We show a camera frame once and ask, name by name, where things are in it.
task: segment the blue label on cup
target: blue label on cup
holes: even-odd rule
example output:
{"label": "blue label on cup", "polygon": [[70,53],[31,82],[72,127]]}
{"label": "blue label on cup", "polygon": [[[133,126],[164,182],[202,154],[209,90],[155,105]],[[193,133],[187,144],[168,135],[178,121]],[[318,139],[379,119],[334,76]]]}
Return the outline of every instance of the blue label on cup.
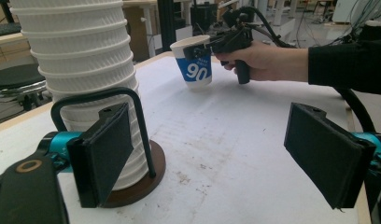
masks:
{"label": "blue label on cup", "polygon": [[182,76],[187,82],[195,82],[211,77],[211,57],[187,61],[185,58],[176,59]]}

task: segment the round stool seat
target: round stool seat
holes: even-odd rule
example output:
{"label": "round stool seat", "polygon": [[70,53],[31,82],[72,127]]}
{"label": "round stool seat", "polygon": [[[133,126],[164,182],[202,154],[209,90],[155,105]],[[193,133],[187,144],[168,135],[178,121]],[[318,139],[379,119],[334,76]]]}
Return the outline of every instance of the round stool seat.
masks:
{"label": "round stool seat", "polygon": [[0,70],[0,90],[17,89],[45,81],[38,72],[38,64],[24,64]]}

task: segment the hand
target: hand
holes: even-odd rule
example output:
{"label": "hand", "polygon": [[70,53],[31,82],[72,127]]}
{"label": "hand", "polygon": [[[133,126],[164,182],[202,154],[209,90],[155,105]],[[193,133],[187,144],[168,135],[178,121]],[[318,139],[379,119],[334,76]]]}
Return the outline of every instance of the hand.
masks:
{"label": "hand", "polygon": [[307,49],[283,49],[254,40],[249,48],[216,54],[216,57],[220,61],[229,62],[225,65],[227,70],[234,68],[234,60],[246,62],[250,67],[249,76],[252,80],[307,82]]}

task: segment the brown base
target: brown base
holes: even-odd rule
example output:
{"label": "brown base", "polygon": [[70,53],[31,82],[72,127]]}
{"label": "brown base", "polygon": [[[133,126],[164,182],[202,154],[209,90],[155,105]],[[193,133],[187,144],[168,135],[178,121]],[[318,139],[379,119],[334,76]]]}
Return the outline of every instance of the brown base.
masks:
{"label": "brown base", "polygon": [[150,194],[161,183],[165,171],[164,152],[161,146],[154,141],[150,140],[149,143],[156,176],[150,178],[149,173],[147,173],[140,181],[129,188],[113,190],[102,207],[114,208],[135,203]]}

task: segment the blue and white paper cup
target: blue and white paper cup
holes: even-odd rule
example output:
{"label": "blue and white paper cup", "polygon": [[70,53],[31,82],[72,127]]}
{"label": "blue and white paper cup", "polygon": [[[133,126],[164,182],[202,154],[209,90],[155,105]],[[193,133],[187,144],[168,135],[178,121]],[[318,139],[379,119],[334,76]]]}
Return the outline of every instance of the blue and white paper cup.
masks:
{"label": "blue and white paper cup", "polygon": [[184,48],[209,42],[209,35],[197,35],[177,41],[170,46],[179,70],[190,89],[198,89],[211,82],[211,56],[206,55],[203,58],[188,61],[185,59]]}

